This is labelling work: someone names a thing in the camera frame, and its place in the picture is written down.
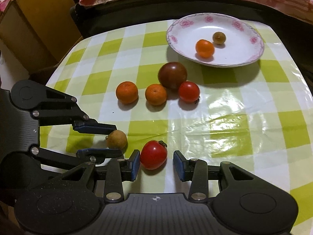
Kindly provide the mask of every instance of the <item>orange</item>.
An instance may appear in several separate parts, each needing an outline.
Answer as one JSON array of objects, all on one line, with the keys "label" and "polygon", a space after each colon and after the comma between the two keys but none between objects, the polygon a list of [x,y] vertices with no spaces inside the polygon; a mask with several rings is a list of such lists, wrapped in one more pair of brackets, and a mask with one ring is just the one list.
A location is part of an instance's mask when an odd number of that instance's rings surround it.
[{"label": "orange", "polygon": [[146,89],[146,99],[149,104],[158,106],[166,102],[167,93],[165,88],[159,84],[149,85]]},{"label": "orange", "polygon": [[130,104],[138,99],[138,88],[134,83],[125,81],[118,85],[115,94],[121,103]]},{"label": "orange", "polygon": [[214,54],[214,45],[207,40],[199,40],[196,43],[196,52],[203,58],[209,58]]}]

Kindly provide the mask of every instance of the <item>pink flower pattern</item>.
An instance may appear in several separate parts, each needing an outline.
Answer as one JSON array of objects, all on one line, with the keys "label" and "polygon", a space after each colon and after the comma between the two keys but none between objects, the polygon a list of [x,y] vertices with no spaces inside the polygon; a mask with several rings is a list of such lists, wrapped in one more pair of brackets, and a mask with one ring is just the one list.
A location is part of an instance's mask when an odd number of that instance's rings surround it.
[{"label": "pink flower pattern", "polygon": [[205,21],[206,23],[212,23],[212,22],[213,22],[213,18],[212,18],[211,16],[206,16],[206,17],[204,18],[204,21]]},{"label": "pink flower pattern", "polygon": [[177,44],[177,38],[174,35],[171,35],[170,38],[172,39],[173,42]]},{"label": "pink flower pattern", "polygon": [[181,21],[180,25],[182,28],[190,27],[193,25],[193,21],[184,19]]},{"label": "pink flower pattern", "polygon": [[233,20],[232,26],[238,29],[239,31],[244,31],[244,27],[242,26],[242,23],[238,20]]},{"label": "pink flower pattern", "polygon": [[255,44],[257,41],[258,41],[258,38],[257,38],[257,37],[251,37],[251,38],[250,38],[250,42],[251,42],[252,44]]}]

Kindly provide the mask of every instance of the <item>white plate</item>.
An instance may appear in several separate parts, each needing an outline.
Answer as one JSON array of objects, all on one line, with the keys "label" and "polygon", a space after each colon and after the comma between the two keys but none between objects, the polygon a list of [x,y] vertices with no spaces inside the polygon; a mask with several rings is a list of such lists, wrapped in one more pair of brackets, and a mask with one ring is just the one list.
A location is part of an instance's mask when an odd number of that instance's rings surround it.
[{"label": "white plate", "polygon": [[[215,45],[210,58],[196,53],[196,43],[205,39],[213,43],[215,32],[226,36],[224,45]],[[264,52],[264,43],[252,26],[241,20],[216,13],[199,13],[175,21],[167,30],[167,43],[180,55],[213,67],[237,67],[257,61]]]}]

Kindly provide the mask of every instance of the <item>fruit on plate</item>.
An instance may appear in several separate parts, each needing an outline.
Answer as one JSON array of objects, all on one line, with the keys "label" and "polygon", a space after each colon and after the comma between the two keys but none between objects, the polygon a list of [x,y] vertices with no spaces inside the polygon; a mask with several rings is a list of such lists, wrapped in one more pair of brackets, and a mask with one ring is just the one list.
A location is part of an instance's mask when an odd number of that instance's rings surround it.
[{"label": "fruit on plate", "polygon": [[125,81],[118,85],[115,94],[121,103],[130,104],[138,99],[138,88],[134,83]]},{"label": "fruit on plate", "polygon": [[215,48],[212,42],[207,40],[198,40],[196,43],[196,52],[202,58],[209,58],[214,54]]},{"label": "fruit on plate", "polygon": [[158,73],[162,86],[177,90],[187,80],[187,70],[180,62],[167,62]]},{"label": "fruit on plate", "polygon": [[216,32],[213,34],[213,42],[217,45],[222,45],[224,44],[226,40],[226,36],[222,32]]},{"label": "fruit on plate", "polygon": [[123,149],[127,144],[126,134],[120,130],[115,130],[105,137],[108,148]]},{"label": "fruit on plate", "polygon": [[167,158],[167,145],[162,141],[150,140],[141,153],[140,162],[146,169],[159,168]]},{"label": "fruit on plate", "polygon": [[199,99],[200,89],[197,84],[186,81],[180,85],[178,94],[184,102],[193,103]]},{"label": "fruit on plate", "polygon": [[159,106],[166,102],[166,89],[160,84],[149,85],[146,89],[146,99],[149,104]]}]

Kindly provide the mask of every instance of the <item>table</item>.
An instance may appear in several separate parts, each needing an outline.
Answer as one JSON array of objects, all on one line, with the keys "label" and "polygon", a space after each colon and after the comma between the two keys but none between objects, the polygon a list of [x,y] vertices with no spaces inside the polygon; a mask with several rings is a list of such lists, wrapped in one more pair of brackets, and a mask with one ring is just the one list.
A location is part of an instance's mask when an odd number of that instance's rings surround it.
[{"label": "table", "polygon": [[[152,139],[168,145],[166,165],[140,170],[127,192],[187,192],[188,183],[173,170],[173,152],[209,165],[233,162],[292,194],[299,205],[294,234],[313,234],[313,99],[297,66],[273,30],[249,22],[262,36],[265,51],[254,64],[211,68],[191,62],[168,47],[165,34],[174,20],[129,26],[78,43],[47,86],[73,95],[80,108],[101,123],[115,124],[128,137],[128,158]],[[199,85],[196,105],[170,93],[165,106],[146,103],[145,89],[159,83],[157,72],[168,61],[183,63],[188,80]],[[139,89],[138,102],[121,105],[115,89],[123,81]],[[106,147],[105,136],[79,134],[70,125],[42,127],[41,147],[75,153]],[[216,181],[209,194],[218,193]]]}]

